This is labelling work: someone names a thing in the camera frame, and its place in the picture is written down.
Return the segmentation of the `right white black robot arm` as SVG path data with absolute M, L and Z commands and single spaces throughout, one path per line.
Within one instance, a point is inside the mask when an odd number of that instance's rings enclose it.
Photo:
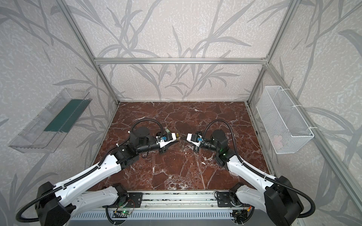
M 187 134 L 184 140 L 200 149 L 214 151 L 217 164 L 230 173 L 247 181 L 247 185 L 235 186 L 230 190 L 234 194 L 235 205 L 249 204 L 265 212 L 276 226 L 290 226 L 297 218 L 307 218 L 315 213 L 316 205 L 311 197 L 294 188 L 284 176 L 275 177 L 259 170 L 240 157 L 234 133 L 231 133 L 233 148 L 223 130 L 215 130 L 209 139 L 203 132 Z

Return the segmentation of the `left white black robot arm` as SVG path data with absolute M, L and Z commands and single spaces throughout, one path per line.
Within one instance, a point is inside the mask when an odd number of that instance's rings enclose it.
M 16 221 L 39 222 L 42 226 L 63 226 L 77 213 L 92 210 L 98 206 L 115 204 L 123 195 L 120 185 L 89 193 L 84 200 L 82 195 L 103 179 L 138 161 L 142 153 L 155 150 L 164 153 L 171 145 L 179 141 L 176 133 L 164 131 L 161 123 L 154 119 L 150 121 L 160 128 L 155 136 L 151 136 L 146 127 L 135 128 L 144 121 L 149 121 L 149 119 L 138 120 L 131 127 L 128 138 L 108 150 L 98 163 L 67 180 L 54 185 L 50 182 L 41 185 L 37 198 L 18 211 L 15 216 Z

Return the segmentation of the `pink object in basket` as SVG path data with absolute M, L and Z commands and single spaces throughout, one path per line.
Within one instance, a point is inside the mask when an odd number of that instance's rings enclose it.
M 275 136 L 273 136 L 272 144 L 273 144 L 273 146 L 274 146 L 274 149 L 275 149 L 277 152 L 280 152 L 281 149 L 283 148 L 282 140 L 283 140 L 283 137 L 280 136 L 280 135 L 275 135 Z

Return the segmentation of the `aluminium front rail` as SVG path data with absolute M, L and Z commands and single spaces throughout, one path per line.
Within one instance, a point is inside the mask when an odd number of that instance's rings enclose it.
M 143 193 L 140 208 L 121 208 L 135 210 L 216 210 L 216 209 L 245 209 L 218 207 L 214 192 L 218 190 L 170 190 L 170 191 L 128 191 L 128 193 Z M 249 204 L 258 210 L 266 212 L 265 201 L 262 200 L 263 193 L 257 192 L 247 186 L 241 187 L 241 203 Z

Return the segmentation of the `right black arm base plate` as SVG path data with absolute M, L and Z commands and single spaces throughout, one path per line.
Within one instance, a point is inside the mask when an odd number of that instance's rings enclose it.
M 241 203 L 235 195 L 231 195 L 230 192 L 215 191 L 214 197 L 217 201 L 218 207 L 230 207 L 230 208 L 249 208 L 251 205 Z

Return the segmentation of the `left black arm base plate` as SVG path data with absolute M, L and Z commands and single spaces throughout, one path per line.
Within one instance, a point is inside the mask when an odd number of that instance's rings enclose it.
M 142 203 L 143 193 L 124 193 L 118 197 L 114 203 L 115 207 L 119 208 L 140 208 Z

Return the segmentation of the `clear plastic wall bin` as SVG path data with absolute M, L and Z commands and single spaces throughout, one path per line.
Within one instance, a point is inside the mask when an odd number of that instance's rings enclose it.
M 10 143 L 21 153 L 54 153 L 92 99 L 64 88 Z

